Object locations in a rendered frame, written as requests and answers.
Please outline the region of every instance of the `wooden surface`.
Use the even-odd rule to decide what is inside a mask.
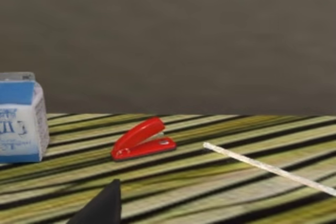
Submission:
[[[49,115],[43,162],[0,166],[0,223],[65,223],[114,178],[123,223],[335,223],[335,197],[202,148],[335,187],[335,117],[162,115],[177,150],[113,162],[113,143],[150,116]]]

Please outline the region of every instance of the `black object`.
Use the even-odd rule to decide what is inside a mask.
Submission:
[[[83,207],[67,224],[120,224],[120,181],[115,179]]]

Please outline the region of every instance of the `milk carton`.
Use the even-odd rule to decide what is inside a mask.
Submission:
[[[0,73],[0,163],[40,162],[49,144],[42,87],[33,73]]]

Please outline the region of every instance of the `white rod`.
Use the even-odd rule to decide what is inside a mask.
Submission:
[[[227,149],[221,148],[219,146],[213,145],[211,143],[204,142],[203,147],[206,148],[206,149],[212,150],[214,152],[217,152],[217,153],[220,153],[220,154],[223,154],[223,155],[227,155],[229,157],[232,157],[232,158],[237,159],[239,161],[242,161],[244,163],[253,165],[253,166],[258,167],[260,169],[267,170],[270,173],[275,173],[279,176],[289,178],[289,179],[294,180],[296,182],[299,182],[303,185],[309,186],[309,187],[314,188],[314,189],[319,190],[319,191],[323,191],[327,194],[330,194],[330,195],[336,197],[336,190],[334,188],[324,186],[324,185],[322,185],[320,183],[317,183],[315,181],[312,181],[312,180],[294,175],[294,174],[289,173],[285,170],[282,170],[278,167],[262,163],[260,161],[255,160],[255,159],[240,155],[238,153],[235,153],[235,152],[229,151]]]

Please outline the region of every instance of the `striped table surface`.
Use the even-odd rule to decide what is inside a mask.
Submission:
[[[0,165],[0,223],[66,223],[113,179],[123,223],[336,223],[336,197],[203,149],[204,141],[336,186],[336,117],[159,115],[177,149],[115,163],[147,114],[50,114],[41,163]]]

